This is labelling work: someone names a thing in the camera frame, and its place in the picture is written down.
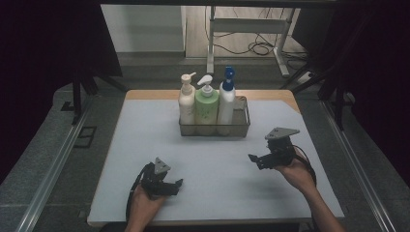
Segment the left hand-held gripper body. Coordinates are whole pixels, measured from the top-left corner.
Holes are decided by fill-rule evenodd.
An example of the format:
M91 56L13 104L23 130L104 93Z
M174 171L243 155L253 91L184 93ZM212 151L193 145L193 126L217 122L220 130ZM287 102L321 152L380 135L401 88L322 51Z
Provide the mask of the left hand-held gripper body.
M150 199L171 194L169 184L163 181L169 170L170 167L160 158L144 167L141 185Z

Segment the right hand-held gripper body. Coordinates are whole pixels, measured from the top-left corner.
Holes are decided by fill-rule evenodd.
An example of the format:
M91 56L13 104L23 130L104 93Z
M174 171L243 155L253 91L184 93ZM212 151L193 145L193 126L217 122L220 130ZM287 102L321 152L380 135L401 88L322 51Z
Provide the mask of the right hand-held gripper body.
M265 161L269 168L279 165L289 165L296 158L296 151L290 136L299 133L299 130L287 128L274 128L266 136L270 153Z

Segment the grey mesh basket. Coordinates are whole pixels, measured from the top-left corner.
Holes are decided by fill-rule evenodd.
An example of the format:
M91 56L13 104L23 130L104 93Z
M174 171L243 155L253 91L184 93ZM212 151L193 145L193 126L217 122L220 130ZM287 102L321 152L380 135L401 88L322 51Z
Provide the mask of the grey mesh basket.
M236 97L232 122L228 125L183 125L179 123L182 136L246 137L249 126L249 107L245 96Z

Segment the white bottle with blue pump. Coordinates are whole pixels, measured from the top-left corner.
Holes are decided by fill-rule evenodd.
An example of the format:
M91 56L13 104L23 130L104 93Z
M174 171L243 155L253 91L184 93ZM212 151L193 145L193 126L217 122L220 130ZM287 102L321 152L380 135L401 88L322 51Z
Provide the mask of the white bottle with blue pump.
M234 101L236 98L234 78L235 71L231 66L226 66L224 80L220 84L220 105L217 119L218 132L221 135L228 135L233 119Z

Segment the green bottle with white pump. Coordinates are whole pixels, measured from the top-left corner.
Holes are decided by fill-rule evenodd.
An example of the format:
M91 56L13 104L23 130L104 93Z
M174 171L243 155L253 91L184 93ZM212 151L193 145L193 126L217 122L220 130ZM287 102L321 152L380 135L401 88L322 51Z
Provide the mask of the green bottle with white pump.
M219 93L211 86L213 77L204 75L195 93L195 124L199 135L211 135L215 131L219 109Z

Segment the cream bottle with orange label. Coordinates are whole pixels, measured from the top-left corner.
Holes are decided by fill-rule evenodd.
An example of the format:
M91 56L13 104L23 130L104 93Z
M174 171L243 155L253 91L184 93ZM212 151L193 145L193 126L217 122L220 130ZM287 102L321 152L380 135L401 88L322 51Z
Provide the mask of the cream bottle with orange label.
M182 135L193 135L194 127L194 110L195 110L195 88L191 85L191 79L194 72L190 74L183 74L181 76L182 87L179 94L179 123L181 126Z

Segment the person's left hand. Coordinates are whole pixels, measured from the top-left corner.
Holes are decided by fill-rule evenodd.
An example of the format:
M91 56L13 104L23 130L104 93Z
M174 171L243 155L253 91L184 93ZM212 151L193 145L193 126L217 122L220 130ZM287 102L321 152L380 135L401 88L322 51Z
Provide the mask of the person's left hand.
M148 225L166 199L166 196L160 196L155 200L150 199L144 188L141 185L138 185L132 196L128 226L145 227Z

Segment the person's right hand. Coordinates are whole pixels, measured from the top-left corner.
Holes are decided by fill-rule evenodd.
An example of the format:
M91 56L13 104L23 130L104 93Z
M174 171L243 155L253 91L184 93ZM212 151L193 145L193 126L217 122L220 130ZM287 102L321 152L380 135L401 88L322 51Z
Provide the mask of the person's right hand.
M282 174L285 180L302 194L316 189L313 178L307 167L298 159L293 159L287 166L277 166L276 170Z

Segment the black metal stand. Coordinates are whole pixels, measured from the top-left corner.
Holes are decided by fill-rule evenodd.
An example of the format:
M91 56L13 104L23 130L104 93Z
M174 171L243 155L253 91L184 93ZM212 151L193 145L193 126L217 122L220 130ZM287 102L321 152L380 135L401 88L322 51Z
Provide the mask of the black metal stand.
M331 94L336 94L334 101L334 120L338 128L342 131L344 130L344 126L342 124L342 111L343 107L347 105L347 102L344 99L345 88L342 84L341 76L336 74L336 65L330 66L324 71L317 71L312 67L312 65L304 64L293 74L289 72L285 65L279 65L278 67L282 76L285 78L285 82L280 86L280 89L287 89L292 82L300 79L304 73L313 72L313 77L290 89L293 94L298 94L306 90L308 87L324 80L324 83L320 87L317 96L320 100L327 100Z
M121 84L113 77L102 72L98 72L95 69L89 68L77 70L73 75L73 105L70 105L66 101L61 108L62 111L73 112L72 125L76 125L82 116L81 90L84 90L88 96L96 96L99 93L99 88L95 77L98 77L121 92L127 93L130 90L129 87Z

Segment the dark curtain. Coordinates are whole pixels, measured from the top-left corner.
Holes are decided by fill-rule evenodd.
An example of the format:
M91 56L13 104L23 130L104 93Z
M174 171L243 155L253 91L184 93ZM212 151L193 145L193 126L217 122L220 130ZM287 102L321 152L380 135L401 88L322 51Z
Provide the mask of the dark curtain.
M0 184L83 73L122 74L101 0L0 0Z
M352 112L410 186L410 0L370 0L372 16L340 74ZM302 9L293 38L330 65L359 23L356 10Z

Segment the white cabinet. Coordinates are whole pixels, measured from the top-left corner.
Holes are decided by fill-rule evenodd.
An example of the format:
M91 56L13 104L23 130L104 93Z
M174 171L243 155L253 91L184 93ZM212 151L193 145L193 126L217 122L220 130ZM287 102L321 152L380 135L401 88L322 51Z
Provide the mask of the white cabinet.
M183 6L101 5L117 52L183 52Z

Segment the aluminium rail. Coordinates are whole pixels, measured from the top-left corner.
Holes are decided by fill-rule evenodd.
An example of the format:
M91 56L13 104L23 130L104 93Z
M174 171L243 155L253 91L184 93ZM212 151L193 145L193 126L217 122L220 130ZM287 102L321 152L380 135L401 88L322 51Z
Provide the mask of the aluminium rail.
M69 134L66 136L63 145L45 173L15 232L32 232L34 230L47 199L52 193L73 145L88 117L93 101L93 97L86 97L83 101L83 105L81 106L82 114L79 116L77 123L71 126Z
M363 169L356 153L353 150L351 143L349 142L345 132L339 128L335 119L334 112L330 104L326 101L320 101L319 104L323 108L326 118L336 135L336 138L341 146L343 154L352 169L352 172L361 188L362 193L371 209L380 229L382 232L396 232L395 226L389 216L387 209L382 203L379 195L373 187L370 179L368 178L365 170Z

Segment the black floor bracket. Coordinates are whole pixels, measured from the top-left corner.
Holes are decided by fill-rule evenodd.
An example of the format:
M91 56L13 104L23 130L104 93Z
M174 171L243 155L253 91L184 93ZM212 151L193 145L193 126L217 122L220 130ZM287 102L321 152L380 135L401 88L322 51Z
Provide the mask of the black floor bracket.
M96 127L82 127L74 143L75 148L88 149L95 137Z

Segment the white desk frame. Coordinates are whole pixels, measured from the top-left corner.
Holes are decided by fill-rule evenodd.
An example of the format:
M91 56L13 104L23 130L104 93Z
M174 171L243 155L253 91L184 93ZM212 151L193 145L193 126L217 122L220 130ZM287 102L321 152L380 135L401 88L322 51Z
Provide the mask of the white desk frame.
M258 34L277 34L280 35L278 43L273 49L274 56L281 75L289 77L290 73L282 58L282 50L285 45L292 19L295 13L291 9L286 19L269 19L269 18L217 18L215 17L216 7L210 7L209 16L209 41L207 52L206 72L214 73L214 33L258 33Z

